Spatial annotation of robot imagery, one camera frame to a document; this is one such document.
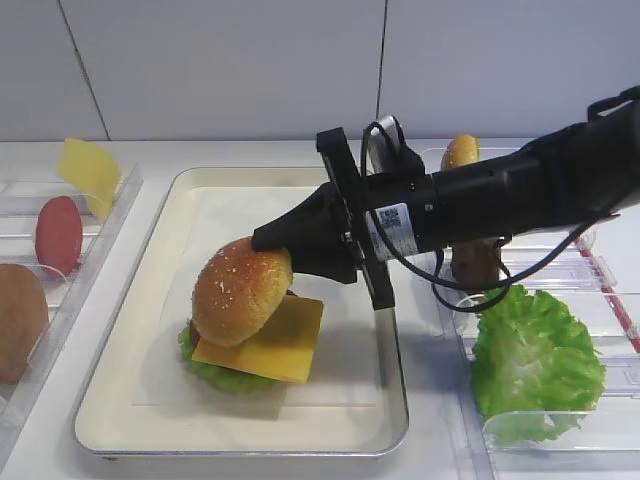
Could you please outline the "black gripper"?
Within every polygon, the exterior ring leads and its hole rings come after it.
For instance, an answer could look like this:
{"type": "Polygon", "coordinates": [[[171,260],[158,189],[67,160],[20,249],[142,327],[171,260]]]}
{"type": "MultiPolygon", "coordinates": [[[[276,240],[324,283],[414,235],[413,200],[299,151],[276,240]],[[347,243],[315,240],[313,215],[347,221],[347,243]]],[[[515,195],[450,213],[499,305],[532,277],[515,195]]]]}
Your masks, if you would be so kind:
{"type": "Polygon", "coordinates": [[[254,250],[286,248],[294,273],[356,283],[376,310],[395,306],[387,262],[428,250],[425,211],[433,181],[399,127],[369,127],[356,161],[342,128],[317,134],[329,182],[254,230],[254,250]]]}

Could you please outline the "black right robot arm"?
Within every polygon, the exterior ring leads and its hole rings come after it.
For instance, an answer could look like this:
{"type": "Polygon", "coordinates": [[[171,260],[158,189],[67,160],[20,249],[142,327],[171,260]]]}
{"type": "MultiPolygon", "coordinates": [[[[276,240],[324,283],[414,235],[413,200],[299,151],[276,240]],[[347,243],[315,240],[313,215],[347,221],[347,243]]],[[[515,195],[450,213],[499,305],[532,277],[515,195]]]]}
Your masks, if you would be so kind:
{"type": "Polygon", "coordinates": [[[293,269],[393,305],[386,264],[476,239],[589,226],[639,200],[639,91],[589,106],[585,121],[519,150],[429,173],[408,147],[389,173],[362,176],[344,132],[318,134],[329,179],[294,213],[293,269]]]}

